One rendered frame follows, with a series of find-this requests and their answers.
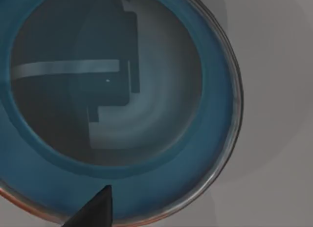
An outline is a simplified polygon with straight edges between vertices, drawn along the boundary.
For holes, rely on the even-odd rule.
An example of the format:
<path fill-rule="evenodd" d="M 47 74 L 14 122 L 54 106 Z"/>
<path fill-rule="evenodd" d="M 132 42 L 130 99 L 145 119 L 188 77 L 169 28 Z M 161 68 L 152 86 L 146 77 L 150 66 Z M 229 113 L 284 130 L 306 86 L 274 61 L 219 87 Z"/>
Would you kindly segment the blue plate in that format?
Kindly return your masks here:
<path fill-rule="evenodd" d="M 0 0 L 0 196 L 64 224 L 106 185 L 112 227 L 182 210 L 243 116 L 232 46 L 201 0 Z"/>

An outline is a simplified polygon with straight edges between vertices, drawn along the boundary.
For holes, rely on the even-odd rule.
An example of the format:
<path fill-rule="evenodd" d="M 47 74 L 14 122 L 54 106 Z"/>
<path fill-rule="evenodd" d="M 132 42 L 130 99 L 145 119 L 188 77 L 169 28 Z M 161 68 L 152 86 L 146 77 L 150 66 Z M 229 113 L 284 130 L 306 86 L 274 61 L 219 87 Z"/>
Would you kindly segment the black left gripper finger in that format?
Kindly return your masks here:
<path fill-rule="evenodd" d="M 112 227 L 112 186 L 106 185 L 61 227 Z"/>

